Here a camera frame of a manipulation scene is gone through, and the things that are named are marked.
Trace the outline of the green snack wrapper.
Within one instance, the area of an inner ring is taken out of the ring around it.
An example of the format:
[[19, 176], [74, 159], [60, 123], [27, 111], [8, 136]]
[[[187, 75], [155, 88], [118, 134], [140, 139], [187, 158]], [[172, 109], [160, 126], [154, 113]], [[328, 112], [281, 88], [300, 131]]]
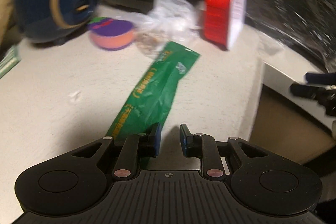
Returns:
[[200, 54], [176, 42], [168, 42], [131, 91], [107, 131], [115, 140], [145, 133], [152, 125], [164, 125], [179, 81]]

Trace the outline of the clear plastic bag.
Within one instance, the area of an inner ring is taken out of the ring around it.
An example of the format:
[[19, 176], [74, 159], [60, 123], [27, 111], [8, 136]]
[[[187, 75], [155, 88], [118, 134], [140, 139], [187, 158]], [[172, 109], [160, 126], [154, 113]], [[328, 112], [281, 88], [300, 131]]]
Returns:
[[133, 23], [135, 45], [152, 59], [168, 42], [190, 46], [199, 37], [199, 14], [187, 0], [154, 0], [147, 14], [131, 12], [116, 18]]

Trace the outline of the red rectangular food tray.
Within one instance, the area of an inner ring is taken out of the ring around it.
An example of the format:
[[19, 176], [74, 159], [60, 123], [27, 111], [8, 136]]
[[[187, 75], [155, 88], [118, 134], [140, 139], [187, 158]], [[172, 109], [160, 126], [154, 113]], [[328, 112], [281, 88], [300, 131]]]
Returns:
[[247, 0], [205, 0], [204, 37], [229, 51], [244, 27]]

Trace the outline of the black foil-wrapped oven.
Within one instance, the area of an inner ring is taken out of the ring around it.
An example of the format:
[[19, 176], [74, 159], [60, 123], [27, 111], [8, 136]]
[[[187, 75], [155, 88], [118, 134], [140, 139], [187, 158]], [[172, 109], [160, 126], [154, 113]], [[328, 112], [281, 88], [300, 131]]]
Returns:
[[335, 72], [335, 0], [247, 0], [246, 23]]

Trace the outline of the eggplant shaped sponge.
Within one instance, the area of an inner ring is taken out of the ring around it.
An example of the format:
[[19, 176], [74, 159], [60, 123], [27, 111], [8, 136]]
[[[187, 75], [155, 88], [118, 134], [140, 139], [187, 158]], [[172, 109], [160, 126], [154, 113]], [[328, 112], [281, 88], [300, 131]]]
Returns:
[[134, 40], [134, 24], [127, 20], [96, 17], [88, 24], [88, 36], [93, 44], [108, 51], [128, 47]]

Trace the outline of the green striped cloth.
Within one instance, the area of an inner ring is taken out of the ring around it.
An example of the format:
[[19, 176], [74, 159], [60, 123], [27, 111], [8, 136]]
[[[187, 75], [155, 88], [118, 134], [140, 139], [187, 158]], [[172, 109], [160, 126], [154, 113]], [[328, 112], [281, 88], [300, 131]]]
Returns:
[[11, 71], [20, 61], [21, 57], [19, 55], [18, 46], [11, 46], [1, 57], [0, 79]]

